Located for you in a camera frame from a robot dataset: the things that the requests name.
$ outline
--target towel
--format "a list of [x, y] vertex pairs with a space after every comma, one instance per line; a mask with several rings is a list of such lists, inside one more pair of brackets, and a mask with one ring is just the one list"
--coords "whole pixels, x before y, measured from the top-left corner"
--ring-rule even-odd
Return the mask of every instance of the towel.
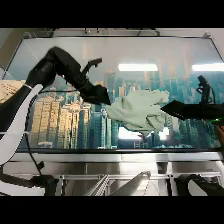
[[122, 122], [128, 130], [147, 136], [152, 131], [163, 131], [165, 113], [160, 110], [159, 104], [168, 101], [168, 91], [137, 90], [105, 108], [110, 119]]

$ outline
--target crumpled cloth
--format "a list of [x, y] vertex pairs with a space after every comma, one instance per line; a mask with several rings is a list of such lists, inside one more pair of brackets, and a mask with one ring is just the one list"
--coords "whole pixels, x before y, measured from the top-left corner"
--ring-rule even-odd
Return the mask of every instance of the crumpled cloth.
[[105, 108], [108, 118], [122, 122], [130, 131], [147, 136], [152, 131], [163, 131], [165, 113], [159, 104], [168, 101], [168, 91], [137, 90]]

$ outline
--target city skyline image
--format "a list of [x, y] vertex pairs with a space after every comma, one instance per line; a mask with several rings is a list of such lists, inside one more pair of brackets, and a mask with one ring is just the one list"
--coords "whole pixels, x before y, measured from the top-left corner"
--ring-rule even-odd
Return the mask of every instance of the city skyline image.
[[[111, 103], [138, 90], [167, 90], [169, 102], [178, 100], [196, 104], [203, 75], [214, 88], [217, 103], [224, 103], [224, 72], [195, 72], [192, 65], [222, 63], [209, 39], [200, 38], [52, 38], [24, 40], [5, 80], [25, 80], [29, 70], [52, 46], [68, 51], [82, 67], [90, 59], [102, 57], [98, 68], [91, 68], [90, 81], [107, 87]], [[119, 63], [153, 63], [158, 71], [119, 71]], [[48, 89], [71, 90], [57, 77]], [[185, 120], [165, 115], [166, 138], [149, 133], [142, 139], [119, 139], [121, 122], [111, 120], [105, 105], [83, 102], [79, 92], [40, 94], [30, 114], [31, 148], [117, 149], [117, 148], [216, 148], [220, 147], [213, 125], [200, 120]], [[24, 141], [20, 148], [26, 148]]]

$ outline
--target white cloth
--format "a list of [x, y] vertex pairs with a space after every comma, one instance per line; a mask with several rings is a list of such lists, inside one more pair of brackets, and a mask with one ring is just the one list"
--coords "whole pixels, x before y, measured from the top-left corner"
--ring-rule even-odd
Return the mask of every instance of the white cloth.
[[148, 135], [152, 131], [163, 131], [165, 113], [159, 103], [169, 101], [169, 92], [160, 90], [137, 90], [106, 106], [108, 117], [120, 121], [132, 131]]

